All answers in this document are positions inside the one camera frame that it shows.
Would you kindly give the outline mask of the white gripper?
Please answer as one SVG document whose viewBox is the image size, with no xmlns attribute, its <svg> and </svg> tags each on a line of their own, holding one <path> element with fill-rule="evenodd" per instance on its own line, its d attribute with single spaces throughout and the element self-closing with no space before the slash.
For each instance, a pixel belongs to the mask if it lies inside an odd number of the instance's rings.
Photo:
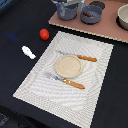
<svg viewBox="0 0 128 128">
<path fill-rule="evenodd" d="M 74 3 L 74 4 L 77 4 L 77 3 L 80 3 L 80 2 L 85 2 L 85 0 L 51 0 L 54 4 L 56 3 L 59 3 L 59 2 L 62 2 L 62 3 Z"/>
</svg>

